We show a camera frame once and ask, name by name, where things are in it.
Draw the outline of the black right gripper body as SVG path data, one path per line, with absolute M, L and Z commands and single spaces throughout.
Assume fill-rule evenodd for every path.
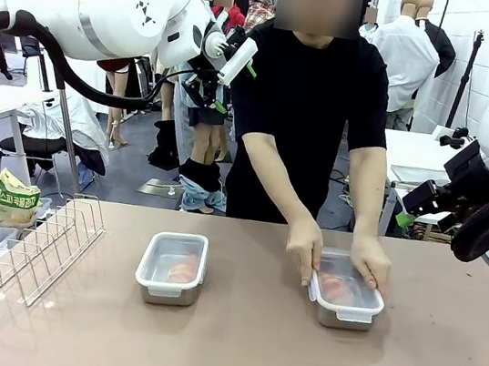
M 489 157 L 475 139 L 444 164 L 449 183 L 440 187 L 438 207 L 475 213 L 489 204 Z

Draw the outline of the person's right hand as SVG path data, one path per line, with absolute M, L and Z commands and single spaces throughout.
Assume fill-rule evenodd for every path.
M 301 285 L 308 286 L 312 272 L 320 268 L 323 237 L 311 216 L 298 216 L 288 223 L 287 251 L 297 258 Z

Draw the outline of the person's left hand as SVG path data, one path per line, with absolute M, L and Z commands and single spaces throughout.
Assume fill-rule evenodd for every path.
M 354 232 L 350 254 L 353 267 L 357 269 L 366 285 L 381 294 L 386 292 L 392 264 L 378 238 Z

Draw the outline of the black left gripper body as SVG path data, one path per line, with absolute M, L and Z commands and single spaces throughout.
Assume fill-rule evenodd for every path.
M 197 66 L 188 70 L 184 86 L 192 87 L 195 91 L 205 95 L 216 95 L 219 71 L 213 67 Z

